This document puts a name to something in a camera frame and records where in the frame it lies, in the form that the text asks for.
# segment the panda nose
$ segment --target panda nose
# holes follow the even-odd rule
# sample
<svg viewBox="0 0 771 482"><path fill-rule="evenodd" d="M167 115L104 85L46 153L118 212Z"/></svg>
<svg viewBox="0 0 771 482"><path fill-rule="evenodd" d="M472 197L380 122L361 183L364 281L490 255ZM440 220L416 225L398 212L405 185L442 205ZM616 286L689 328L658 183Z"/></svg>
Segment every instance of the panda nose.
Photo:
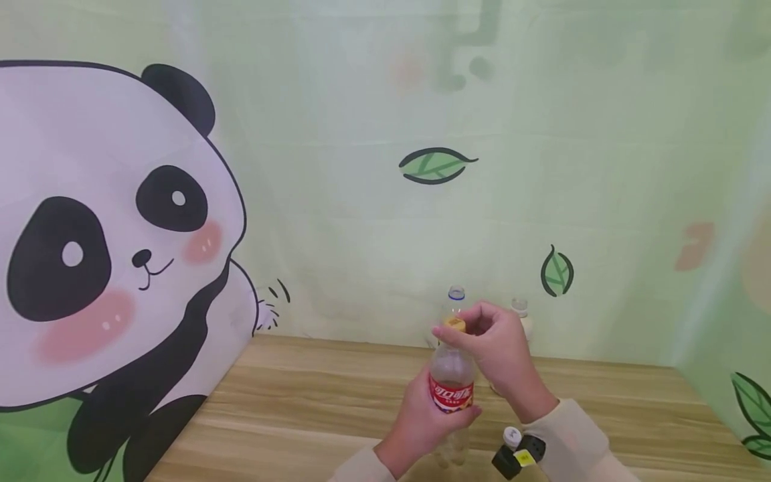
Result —
<svg viewBox="0 0 771 482"><path fill-rule="evenodd" d="M137 251L136 254L131 258L131 264L134 265L134 268L142 268L152 257L153 253L151 253L149 249L143 249L141 251Z"/></svg>

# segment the panda ear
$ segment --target panda ear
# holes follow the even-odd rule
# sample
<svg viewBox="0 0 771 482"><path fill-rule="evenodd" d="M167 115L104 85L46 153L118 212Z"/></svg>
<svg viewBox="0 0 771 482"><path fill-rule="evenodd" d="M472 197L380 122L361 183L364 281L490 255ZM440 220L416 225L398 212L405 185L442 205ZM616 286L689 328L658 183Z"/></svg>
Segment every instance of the panda ear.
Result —
<svg viewBox="0 0 771 482"><path fill-rule="evenodd" d="M155 63L142 71L142 82L176 107L202 136L214 128L214 102L189 73Z"/></svg>

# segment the pink blob drawing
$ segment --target pink blob drawing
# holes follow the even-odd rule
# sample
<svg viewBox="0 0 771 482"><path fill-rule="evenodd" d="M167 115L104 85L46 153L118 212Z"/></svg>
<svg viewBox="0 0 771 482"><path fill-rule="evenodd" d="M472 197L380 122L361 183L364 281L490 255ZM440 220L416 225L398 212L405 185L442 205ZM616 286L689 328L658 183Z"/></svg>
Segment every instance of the pink blob drawing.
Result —
<svg viewBox="0 0 771 482"><path fill-rule="evenodd" d="M675 262L675 271L693 271L702 265L715 238L715 223L691 224L685 229L684 235L688 244L680 251L680 257Z"/></svg>
<svg viewBox="0 0 771 482"><path fill-rule="evenodd" d="M426 78L425 62L414 47L405 47L391 64L391 83L401 95L417 88Z"/></svg>
<svg viewBox="0 0 771 482"><path fill-rule="evenodd" d="M91 305L52 323L37 345L47 364L77 362L117 340L134 318L134 300L124 290L108 290Z"/></svg>
<svg viewBox="0 0 771 482"><path fill-rule="evenodd" d="M216 221L207 221L187 241L183 258L191 265L202 265L217 257L222 247L222 228Z"/></svg>

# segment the wrist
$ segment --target wrist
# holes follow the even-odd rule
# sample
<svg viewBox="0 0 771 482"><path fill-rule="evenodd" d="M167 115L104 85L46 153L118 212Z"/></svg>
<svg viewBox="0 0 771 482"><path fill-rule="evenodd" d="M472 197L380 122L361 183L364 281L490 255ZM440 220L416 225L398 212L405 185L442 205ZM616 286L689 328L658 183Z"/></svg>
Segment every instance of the wrist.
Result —
<svg viewBox="0 0 771 482"><path fill-rule="evenodd" d="M537 373L528 383L520 384L517 388L508 386L502 389L501 395L520 422L526 424L544 418L560 404L560 400L546 387Z"/></svg>
<svg viewBox="0 0 771 482"><path fill-rule="evenodd" d="M378 443L373 450L385 468L397 480L406 474L407 470L424 455L411 447L409 438L401 436L397 430L386 435L385 439Z"/></svg>

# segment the pink cheek blush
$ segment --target pink cheek blush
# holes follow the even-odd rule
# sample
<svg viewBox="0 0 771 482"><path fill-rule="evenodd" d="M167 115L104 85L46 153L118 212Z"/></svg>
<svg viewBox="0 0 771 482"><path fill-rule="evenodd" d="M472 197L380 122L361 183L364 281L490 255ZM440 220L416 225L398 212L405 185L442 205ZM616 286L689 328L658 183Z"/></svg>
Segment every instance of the pink cheek blush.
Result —
<svg viewBox="0 0 771 482"><path fill-rule="evenodd" d="M214 260L222 248L222 228L216 221L207 221L187 240L182 253L191 265L203 265Z"/></svg>
<svg viewBox="0 0 771 482"><path fill-rule="evenodd" d="M124 290L108 290L75 315L52 322L37 345L47 364L77 362L117 340L134 318L134 301Z"/></svg>

